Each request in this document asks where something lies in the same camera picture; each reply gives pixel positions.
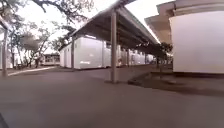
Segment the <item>roof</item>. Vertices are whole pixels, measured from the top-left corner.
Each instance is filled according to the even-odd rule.
[[[124,4],[134,0],[120,0],[108,9],[101,11],[90,19],[83,27],[74,31],[70,36],[94,36],[100,40],[111,40],[111,13],[117,12],[117,43],[122,47],[136,49],[147,54],[162,56],[163,52],[157,47],[158,42],[141,22],[132,15]]]
[[[145,22],[155,33],[160,42],[172,44],[169,17],[161,15],[152,16],[145,18]]]
[[[160,15],[178,16],[199,12],[223,11],[223,0],[175,0],[157,5]]]

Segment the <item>wall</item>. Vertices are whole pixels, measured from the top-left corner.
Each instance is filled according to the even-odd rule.
[[[0,69],[2,69],[2,47],[0,45]]]
[[[65,66],[65,64],[64,64],[64,49],[62,49],[60,51],[60,66],[61,67],[64,67]]]
[[[81,46],[79,48],[80,68],[97,68],[102,67],[102,49],[103,41],[80,38]]]
[[[127,51],[126,51],[126,49],[121,51],[121,65],[127,65]]]
[[[81,47],[81,38],[75,40],[74,42],[74,68],[80,69],[80,47]]]
[[[224,12],[170,19],[174,72],[224,73]]]
[[[66,54],[67,54],[67,63],[66,63],[66,67],[67,68],[71,68],[72,67],[72,65],[71,65],[71,44],[69,44],[66,48]]]
[[[129,65],[135,65],[135,63],[136,63],[135,51],[130,50],[129,51]]]
[[[110,67],[111,66],[111,49],[105,48],[104,51],[104,66]]]

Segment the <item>sidewalk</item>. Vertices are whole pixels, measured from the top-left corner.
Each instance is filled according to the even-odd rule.
[[[8,76],[15,76],[15,75],[19,75],[19,74],[26,74],[26,73],[30,73],[30,72],[39,72],[39,71],[44,71],[44,70],[49,70],[49,69],[54,69],[56,68],[54,67],[39,67],[39,68],[27,68],[27,69],[23,69],[23,70],[15,70],[15,69],[8,69],[7,73]]]

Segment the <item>concrete pavement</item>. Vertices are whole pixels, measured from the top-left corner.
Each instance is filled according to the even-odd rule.
[[[147,69],[119,69],[120,81]],[[223,97],[183,95],[125,83],[112,85],[104,81],[109,75],[105,69],[0,79],[0,112],[10,128],[224,126]]]
[[[29,73],[33,73],[33,72],[42,72],[45,70],[51,70],[57,68],[55,66],[51,66],[51,67],[39,67],[39,68],[27,68],[27,69],[23,69],[23,70],[15,70],[15,69],[8,69],[7,70],[7,74],[8,76],[15,76],[15,75],[20,75],[20,74],[29,74]]]

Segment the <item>support column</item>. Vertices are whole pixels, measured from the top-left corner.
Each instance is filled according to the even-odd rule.
[[[117,13],[114,10],[111,14],[111,82],[117,83]]]
[[[7,35],[8,35],[8,30],[5,30],[4,40],[2,45],[2,76],[3,77],[7,76],[7,66],[6,66]]]
[[[130,66],[130,50],[127,49],[127,66]]]

